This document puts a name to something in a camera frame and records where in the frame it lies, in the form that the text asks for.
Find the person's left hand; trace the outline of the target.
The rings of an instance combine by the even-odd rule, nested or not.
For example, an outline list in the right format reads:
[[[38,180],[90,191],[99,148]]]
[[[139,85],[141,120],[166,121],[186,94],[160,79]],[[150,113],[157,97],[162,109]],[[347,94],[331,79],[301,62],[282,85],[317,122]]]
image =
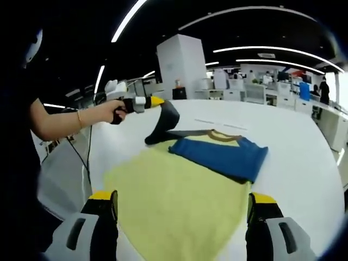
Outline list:
[[[91,108],[90,116],[92,124],[106,122],[114,125],[120,124],[127,115],[123,101],[111,100]]]

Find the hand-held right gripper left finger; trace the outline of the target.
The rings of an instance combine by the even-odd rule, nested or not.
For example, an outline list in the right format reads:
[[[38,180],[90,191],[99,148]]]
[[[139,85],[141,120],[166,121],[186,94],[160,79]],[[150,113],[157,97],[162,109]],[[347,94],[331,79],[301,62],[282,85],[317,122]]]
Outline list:
[[[44,253],[47,260],[116,260],[116,190],[91,195],[81,212],[65,219]]]

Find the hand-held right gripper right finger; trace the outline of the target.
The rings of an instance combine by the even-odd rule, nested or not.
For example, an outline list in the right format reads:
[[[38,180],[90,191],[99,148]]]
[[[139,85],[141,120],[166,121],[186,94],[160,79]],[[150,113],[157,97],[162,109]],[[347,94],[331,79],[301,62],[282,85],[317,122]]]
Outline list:
[[[309,235],[268,195],[249,194],[245,239],[247,260],[317,260]]]

